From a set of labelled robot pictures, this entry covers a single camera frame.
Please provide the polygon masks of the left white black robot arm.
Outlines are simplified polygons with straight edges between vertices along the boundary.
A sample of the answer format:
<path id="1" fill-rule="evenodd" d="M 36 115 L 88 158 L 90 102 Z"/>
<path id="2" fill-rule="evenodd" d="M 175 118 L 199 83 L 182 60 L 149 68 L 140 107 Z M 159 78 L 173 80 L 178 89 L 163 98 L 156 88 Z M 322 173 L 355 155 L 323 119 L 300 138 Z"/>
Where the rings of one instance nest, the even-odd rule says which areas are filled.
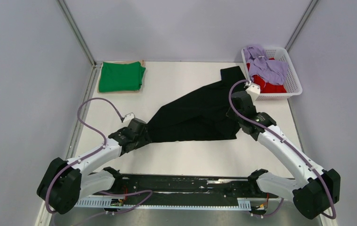
<path id="1" fill-rule="evenodd" d="M 134 118 L 109 136 L 102 135 L 102 143 L 74 158 L 55 158 L 48 166 L 36 194 L 46 203 L 50 213 L 65 214 L 76 203 L 89 195 L 109 191 L 119 194 L 123 189 L 122 174 L 106 167 L 97 168 L 149 143 L 146 122 Z"/>

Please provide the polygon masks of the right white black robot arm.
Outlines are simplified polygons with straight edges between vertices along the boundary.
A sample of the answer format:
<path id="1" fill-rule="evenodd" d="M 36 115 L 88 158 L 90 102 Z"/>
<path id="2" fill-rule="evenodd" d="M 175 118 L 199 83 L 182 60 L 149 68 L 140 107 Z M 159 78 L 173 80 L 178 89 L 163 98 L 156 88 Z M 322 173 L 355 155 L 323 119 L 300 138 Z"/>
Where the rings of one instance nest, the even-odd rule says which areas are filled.
<path id="1" fill-rule="evenodd" d="M 304 217 L 324 215 L 334 219 L 339 201 L 341 177 L 335 169 L 326 170 L 300 151 L 267 113 L 258 112 L 246 91 L 229 94 L 227 115 L 242 131 L 266 147 L 291 173 L 292 179 L 277 176 L 266 169 L 252 173 L 248 191 L 253 196 L 275 194 L 291 201 Z"/>

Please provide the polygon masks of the black t shirt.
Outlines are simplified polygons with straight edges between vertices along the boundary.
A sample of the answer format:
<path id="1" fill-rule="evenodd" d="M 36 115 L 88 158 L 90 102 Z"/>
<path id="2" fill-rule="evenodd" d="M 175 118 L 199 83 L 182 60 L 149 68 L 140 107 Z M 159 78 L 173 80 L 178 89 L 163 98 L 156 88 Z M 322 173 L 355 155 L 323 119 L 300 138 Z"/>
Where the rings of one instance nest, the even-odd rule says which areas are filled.
<path id="1" fill-rule="evenodd" d="M 236 139 L 240 126 L 226 115 L 228 95 L 245 76 L 239 66 L 221 69 L 220 75 L 220 81 L 163 105 L 148 122 L 152 142 Z"/>

